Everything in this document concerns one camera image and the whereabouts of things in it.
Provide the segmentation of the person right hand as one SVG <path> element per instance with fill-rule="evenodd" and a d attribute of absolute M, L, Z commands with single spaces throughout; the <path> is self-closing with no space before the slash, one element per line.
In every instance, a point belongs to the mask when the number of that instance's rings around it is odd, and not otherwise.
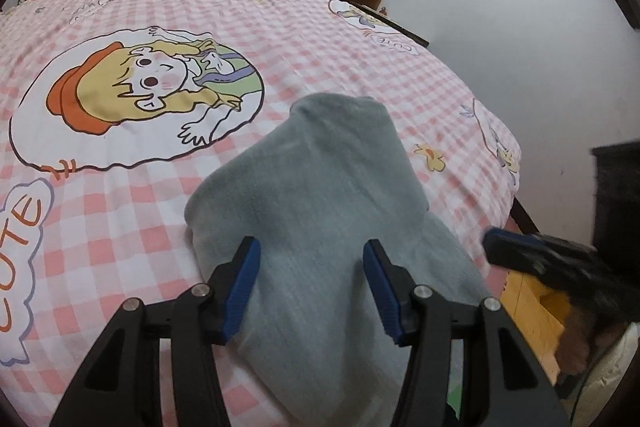
<path fill-rule="evenodd" d="M 595 321 L 594 315 L 581 307 L 573 307 L 568 312 L 554 352 L 561 374 L 577 376 L 585 373 L 591 365 L 592 352 L 617 343 L 629 326 L 627 322 L 612 324 L 596 335 L 593 332 Z"/>

